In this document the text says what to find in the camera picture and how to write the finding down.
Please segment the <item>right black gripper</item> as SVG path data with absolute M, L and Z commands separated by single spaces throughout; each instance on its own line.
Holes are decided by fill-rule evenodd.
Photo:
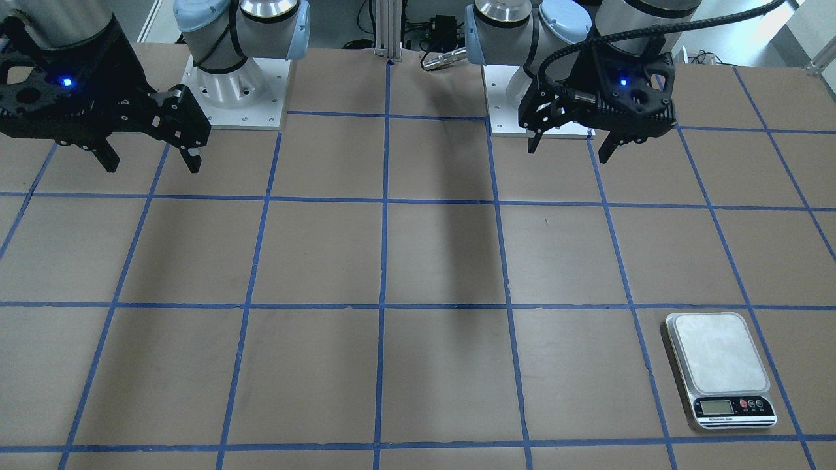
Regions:
M 87 146 L 113 174 L 120 157 L 107 138 L 140 132 L 180 147 L 189 172 L 200 172 L 209 120 L 185 84 L 155 91 L 116 18 L 59 50 L 36 44 L 18 16 L 3 19 L 2 36 L 3 134 Z

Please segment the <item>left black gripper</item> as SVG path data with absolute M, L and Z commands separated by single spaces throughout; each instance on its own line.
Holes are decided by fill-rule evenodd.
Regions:
M 598 149 L 598 162 L 606 164 L 629 139 L 660 137 L 677 124 L 670 52 L 634 57 L 593 47 L 556 60 L 567 62 L 573 66 L 567 77 L 548 66 L 523 95 L 519 125 L 528 131 L 528 154 L 537 151 L 544 132 L 576 122 L 612 132 Z

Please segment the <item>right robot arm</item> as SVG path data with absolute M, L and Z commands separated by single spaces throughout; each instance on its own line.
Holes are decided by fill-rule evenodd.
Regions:
M 138 132 L 179 149 L 191 173 L 211 122 L 199 103 L 234 109 L 266 95 L 258 59 L 302 59 L 306 1 L 176 1 L 196 83 L 158 91 L 103 1 L 2 2 L 2 132 L 92 152 L 113 173 L 108 137 Z

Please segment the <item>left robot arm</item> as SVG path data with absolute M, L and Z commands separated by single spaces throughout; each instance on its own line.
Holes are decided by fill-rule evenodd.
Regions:
M 590 13 L 576 1 L 475 1 L 466 10 L 466 56 L 475 65 L 519 68 L 517 124 L 529 153 L 547 131 L 576 122 L 607 132 L 598 149 L 606 163 L 619 146 L 677 125 L 671 49 L 678 34 L 583 42 L 684 23 L 698 8 L 698 1 L 603 1 Z

